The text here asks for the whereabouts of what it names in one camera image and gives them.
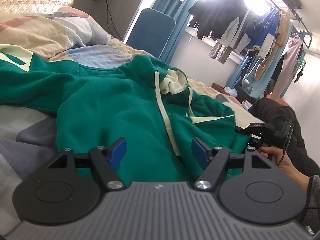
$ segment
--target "green hoodie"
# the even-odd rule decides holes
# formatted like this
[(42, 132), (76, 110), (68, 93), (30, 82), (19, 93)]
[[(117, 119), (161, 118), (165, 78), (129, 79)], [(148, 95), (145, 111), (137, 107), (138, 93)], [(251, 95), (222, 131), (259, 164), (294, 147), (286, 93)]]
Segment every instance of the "green hoodie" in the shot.
[(146, 55), (98, 69), (46, 62), (21, 47), (1, 45), (0, 91), (0, 104), (57, 116), (58, 150), (84, 153), (125, 137), (128, 149), (117, 173), (126, 184), (192, 182), (203, 172), (191, 152), (194, 137), (235, 153), (249, 139), (234, 131), (231, 108), (192, 91), (181, 71)]

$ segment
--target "hand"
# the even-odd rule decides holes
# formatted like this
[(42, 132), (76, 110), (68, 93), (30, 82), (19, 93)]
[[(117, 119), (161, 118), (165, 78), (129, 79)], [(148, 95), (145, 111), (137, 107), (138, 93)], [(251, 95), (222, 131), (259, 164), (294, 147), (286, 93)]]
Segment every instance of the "hand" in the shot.
[[(276, 147), (260, 147), (258, 151), (265, 156), (268, 157), (268, 154), (275, 155), (277, 157), (277, 163), (282, 158), (283, 155), (283, 149), (279, 149)], [(292, 179), (294, 179), (307, 193), (308, 185), (309, 185), (309, 177), (302, 174), (300, 171), (298, 171), (292, 164), (291, 160), (289, 159), (286, 152), (284, 152), (284, 158), (282, 162), (279, 165), (279, 168), (283, 170), (287, 175), (289, 175)]]

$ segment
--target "blue panel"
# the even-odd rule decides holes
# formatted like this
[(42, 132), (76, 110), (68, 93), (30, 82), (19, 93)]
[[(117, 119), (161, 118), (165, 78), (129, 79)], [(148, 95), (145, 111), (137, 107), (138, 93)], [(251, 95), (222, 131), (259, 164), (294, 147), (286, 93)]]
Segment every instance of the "blue panel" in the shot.
[(208, 151), (197, 140), (193, 139), (191, 143), (191, 150), (193, 156), (202, 169), (206, 169), (210, 163), (208, 160)]
[(127, 139), (123, 138), (112, 149), (110, 149), (109, 163), (113, 169), (116, 169), (125, 153), (127, 152)]
[(159, 58), (175, 26), (176, 22), (172, 17), (151, 8), (144, 9), (132, 29), (127, 44)]

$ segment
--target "power cord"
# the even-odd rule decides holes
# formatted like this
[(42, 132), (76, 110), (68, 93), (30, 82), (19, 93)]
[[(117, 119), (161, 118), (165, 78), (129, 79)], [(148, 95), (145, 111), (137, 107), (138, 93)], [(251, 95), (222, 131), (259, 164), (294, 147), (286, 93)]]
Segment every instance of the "power cord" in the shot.
[(107, 26), (108, 26), (108, 29), (109, 29), (109, 31), (111, 32), (111, 30), (110, 30), (110, 28), (109, 28), (109, 24), (108, 24), (108, 13), (109, 13), (109, 14), (110, 14), (111, 23), (112, 23), (112, 25), (113, 25), (113, 28), (115, 29), (115, 31), (116, 31), (117, 35), (119, 36), (120, 40), (122, 40), (121, 36), (120, 36), (119, 33), (117, 32), (117, 29), (116, 29), (115, 25), (113, 24), (112, 16), (111, 16), (111, 13), (110, 13), (110, 11), (109, 11), (109, 6), (108, 6), (108, 1), (107, 1), (107, 0), (106, 0), (106, 4), (107, 4)]
[(285, 148), (286, 148), (285, 145), (286, 145), (286, 143), (284, 143), (284, 146), (283, 146), (283, 154), (282, 154), (282, 157), (281, 157), (280, 161), (279, 161), (278, 164), (277, 164), (278, 167), (280, 166), (280, 164), (281, 164), (281, 162), (283, 161), (284, 156), (285, 156)]

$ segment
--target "white wall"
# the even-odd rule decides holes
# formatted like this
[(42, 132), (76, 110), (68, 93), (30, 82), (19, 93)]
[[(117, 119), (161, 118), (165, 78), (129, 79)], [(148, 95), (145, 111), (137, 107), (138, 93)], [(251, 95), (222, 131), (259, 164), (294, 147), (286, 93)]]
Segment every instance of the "white wall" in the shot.
[(296, 112), (308, 155), (320, 165), (320, 59), (306, 55), (305, 61), (303, 76), (292, 82), (283, 99)]
[(212, 46), (197, 37), (192, 37), (189, 41), (190, 37), (189, 33), (183, 33), (170, 65), (181, 69), (187, 76), (207, 86), (211, 87), (213, 83), (217, 83), (224, 87), (229, 76), (239, 65), (240, 59), (235, 62), (229, 57), (223, 65), (209, 57)]
[[(121, 38), (123, 38), (127, 32), (130, 22), (141, 4), (141, 1), (142, 0), (108, 0), (109, 11), (112, 15), (113, 23)], [(96, 2), (93, 2), (92, 0), (75, 0), (73, 7), (91, 15), (107, 32), (118, 38), (112, 26), (110, 16), (108, 17), (110, 30), (108, 29), (107, 5), (105, 0), (98, 0)]]

